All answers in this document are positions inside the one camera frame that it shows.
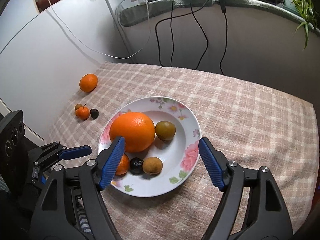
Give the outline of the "small mandarin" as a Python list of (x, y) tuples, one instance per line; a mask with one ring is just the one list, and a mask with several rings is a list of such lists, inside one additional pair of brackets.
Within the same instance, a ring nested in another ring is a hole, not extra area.
[(129, 157), (124, 153), (120, 162), (119, 162), (119, 165), (117, 167), (117, 170), (116, 170), (116, 173), (115, 175), (116, 176), (122, 176), (124, 175), (128, 170), (130, 169), (130, 159)]

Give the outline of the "dark plum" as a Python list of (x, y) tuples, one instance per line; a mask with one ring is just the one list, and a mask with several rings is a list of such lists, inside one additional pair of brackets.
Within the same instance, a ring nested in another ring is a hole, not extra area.
[(97, 109), (93, 108), (89, 112), (90, 112), (91, 118), (94, 120), (99, 116), (99, 111)]
[(130, 172), (133, 174), (133, 175), (140, 175), (143, 173), (143, 163), (144, 163), (144, 160), (143, 159), (140, 159), (140, 158), (132, 158), (130, 160)]

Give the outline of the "mandarin with stem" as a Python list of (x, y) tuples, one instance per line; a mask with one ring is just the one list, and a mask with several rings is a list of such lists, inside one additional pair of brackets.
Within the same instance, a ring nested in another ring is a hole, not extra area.
[(87, 120), (90, 116), (89, 108), (86, 105), (80, 107), (77, 111), (75, 110), (75, 116), (80, 120), (84, 121)]

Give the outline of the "brown kiwi fruit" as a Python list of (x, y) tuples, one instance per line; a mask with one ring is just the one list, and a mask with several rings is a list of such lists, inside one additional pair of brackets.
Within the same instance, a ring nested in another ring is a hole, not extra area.
[(149, 175), (157, 175), (163, 169), (163, 163), (161, 159), (157, 157), (146, 158), (143, 162), (143, 171)]

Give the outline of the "green plum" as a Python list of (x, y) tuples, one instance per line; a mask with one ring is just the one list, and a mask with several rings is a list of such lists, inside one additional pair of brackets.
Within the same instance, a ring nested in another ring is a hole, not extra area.
[(171, 122), (160, 121), (155, 127), (155, 132), (159, 139), (163, 141), (170, 141), (175, 136), (176, 127)]

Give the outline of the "floral white plate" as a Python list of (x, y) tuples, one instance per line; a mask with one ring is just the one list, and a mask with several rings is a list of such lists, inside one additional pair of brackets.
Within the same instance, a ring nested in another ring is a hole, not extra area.
[(169, 121), (176, 127), (176, 134), (169, 142), (154, 139), (151, 146), (141, 153), (129, 153), (130, 159), (157, 157), (163, 163), (158, 175), (134, 175), (130, 171), (114, 176), (111, 185), (117, 190), (134, 197), (155, 197), (168, 193), (180, 186), (193, 172), (198, 160), (198, 142), (201, 138), (200, 124), (185, 104), (164, 96), (140, 98), (118, 110), (106, 123), (99, 138), (98, 151), (111, 144), (108, 135), (112, 122), (124, 113), (140, 112), (150, 117), (154, 124)]

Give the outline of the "small brown kiwi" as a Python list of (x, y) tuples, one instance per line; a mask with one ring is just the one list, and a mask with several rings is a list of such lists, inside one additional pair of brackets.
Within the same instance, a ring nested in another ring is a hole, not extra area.
[(77, 104), (77, 105), (75, 105), (75, 107), (74, 107), (74, 109), (77, 111), (80, 107), (82, 107), (82, 104)]

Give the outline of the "large orange in plate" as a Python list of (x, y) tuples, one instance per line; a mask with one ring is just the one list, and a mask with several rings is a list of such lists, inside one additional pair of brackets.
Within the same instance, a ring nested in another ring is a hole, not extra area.
[(118, 116), (110, 126), (110, 140), (114, 141), (118, 136), (125, 139), (126, 152), (142, 152), (151, 146), (155, 139), (155, 125), (144, 113), (124, 113)]

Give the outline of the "striped sleeve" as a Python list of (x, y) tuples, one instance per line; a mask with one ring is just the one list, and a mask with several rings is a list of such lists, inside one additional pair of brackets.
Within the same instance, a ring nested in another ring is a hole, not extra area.
[(92, 235), (93, 233), (89, 225), (86, 211), (84, 210), (84, 207), (81, 205), (79, 201), (76, 202), (76, 211), (77, 211), (81, 230), (85, 233), (89, 233), (90, 235)]

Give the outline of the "pink checkered tablecloth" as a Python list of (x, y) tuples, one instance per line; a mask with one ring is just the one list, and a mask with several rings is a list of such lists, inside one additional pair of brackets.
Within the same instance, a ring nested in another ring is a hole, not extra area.
[[(270, 168), (284, 197), (292, 227), (305, 222), (316, 187), (319, 137), (313, 105), (284, 92), (233, 77), (184, 68), (105, 63), (97, 89), (71, 96), (49, 128), (46, 143), (91, 146), (97, 152), (108, 120), (129, 102), (167, 96), (196, 115), (202, 135), (229, 159), (247, 168)], [(87, 120), (75, 105), (97, 109)], [(110, 186), (103, 199), (123, 239), (200, 239), (221, 199), (199, 161), (183, 185), (155, 198), (128, 196)]]

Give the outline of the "large mandarin orange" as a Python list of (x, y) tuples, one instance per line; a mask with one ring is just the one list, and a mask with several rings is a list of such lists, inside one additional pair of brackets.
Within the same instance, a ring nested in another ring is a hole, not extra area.
[(98, 84), (98, 77), (95, 74), (86, 74), (79, 81), (80, 89), (85, 93), (92, 92)]

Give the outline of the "grey-green ledge cover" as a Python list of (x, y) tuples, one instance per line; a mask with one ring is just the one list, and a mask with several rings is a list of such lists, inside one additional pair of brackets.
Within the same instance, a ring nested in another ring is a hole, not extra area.
[[(305, 21), (302, 17), (289, 12), (288, 10), (259, 0), (223, 1), (227, 7), (257, 9), (275, 14), (297, 24), (301, 24)], [(122, 26), (131, 27), (146, 21), (148, 18), (153, 18), (166, 12), (170, 12), (171, 9), (189, 7), (196, 9), (202, 6), (212, 7), (219, 4), (219, 0), (157, 0), (150, 2), (148, 5), (135, 5), (133, 7), (123, 9), (122, 11), (118, 11), (118, 19)]]

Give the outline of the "green potted plant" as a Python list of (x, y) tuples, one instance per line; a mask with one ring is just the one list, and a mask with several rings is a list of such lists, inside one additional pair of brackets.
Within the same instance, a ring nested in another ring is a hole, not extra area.
[(308, 46), (309, 42), (309, 27), (312, 27), (314, 31), (318, 27), (318, 16), (319, 14), (315, 10), (312, 0), (290, 0), (295, 7), (298, 15), (303, 19), (303, 22), (298, 25), (296, 31), (300, 28), (304, 28), (304, 48)]

